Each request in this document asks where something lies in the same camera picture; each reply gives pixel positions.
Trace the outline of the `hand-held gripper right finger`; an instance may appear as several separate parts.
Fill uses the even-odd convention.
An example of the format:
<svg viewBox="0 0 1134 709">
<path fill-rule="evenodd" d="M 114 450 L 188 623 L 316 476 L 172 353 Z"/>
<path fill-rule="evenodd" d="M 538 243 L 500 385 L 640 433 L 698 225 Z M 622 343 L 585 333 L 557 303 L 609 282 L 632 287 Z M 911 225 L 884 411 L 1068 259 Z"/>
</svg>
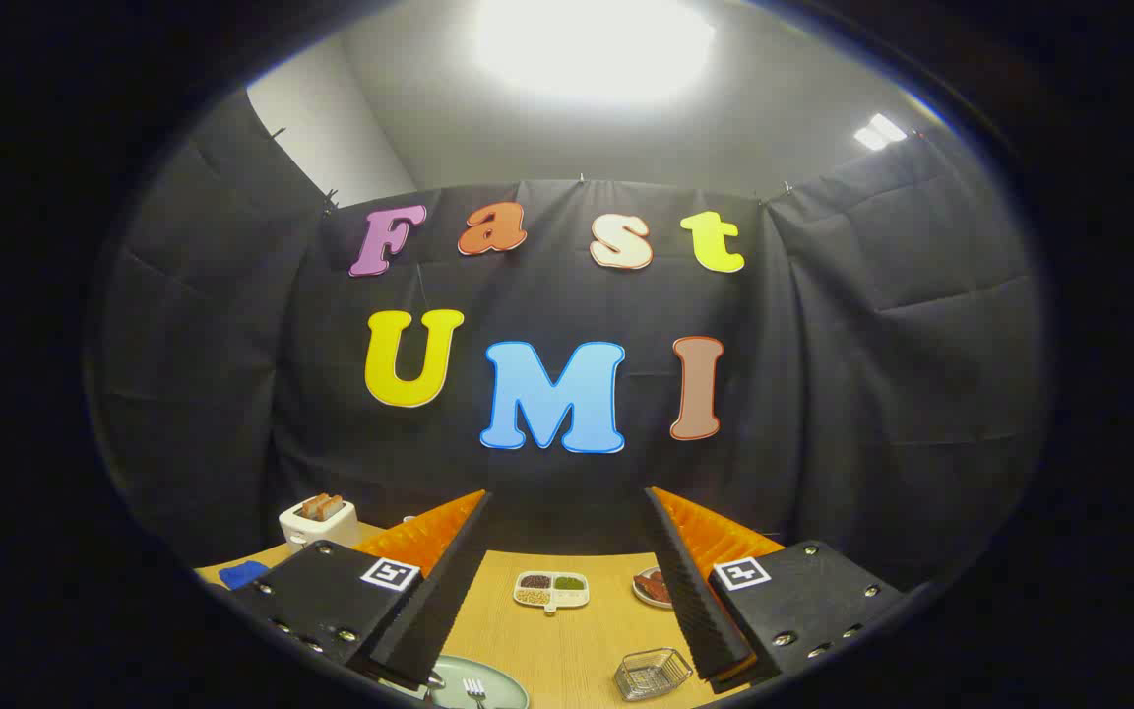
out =
<svg viewBox="0 0 1134 709">
<path fill-rule="evenodd" d="M 689 660 L 716 694 L 813 673 L 908 602 L 831 545 L 778 545 L 657 487 L 644 498 L 650 548 Z"/>
</svg>

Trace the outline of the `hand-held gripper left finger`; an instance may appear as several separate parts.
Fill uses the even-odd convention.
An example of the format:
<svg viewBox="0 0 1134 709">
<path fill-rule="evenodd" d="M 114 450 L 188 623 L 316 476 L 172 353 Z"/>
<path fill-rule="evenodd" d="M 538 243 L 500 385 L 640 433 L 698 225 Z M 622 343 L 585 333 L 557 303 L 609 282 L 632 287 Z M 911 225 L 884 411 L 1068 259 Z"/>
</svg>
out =
<svg viewBox="0 0 1134 709">
<path fill-rule="evenodd" d="M 350 672 L 428 682 L 484 559 L 484 489 L 359 545 L 312 542 L 229 591 L 244 619 Z"/>
</svg>

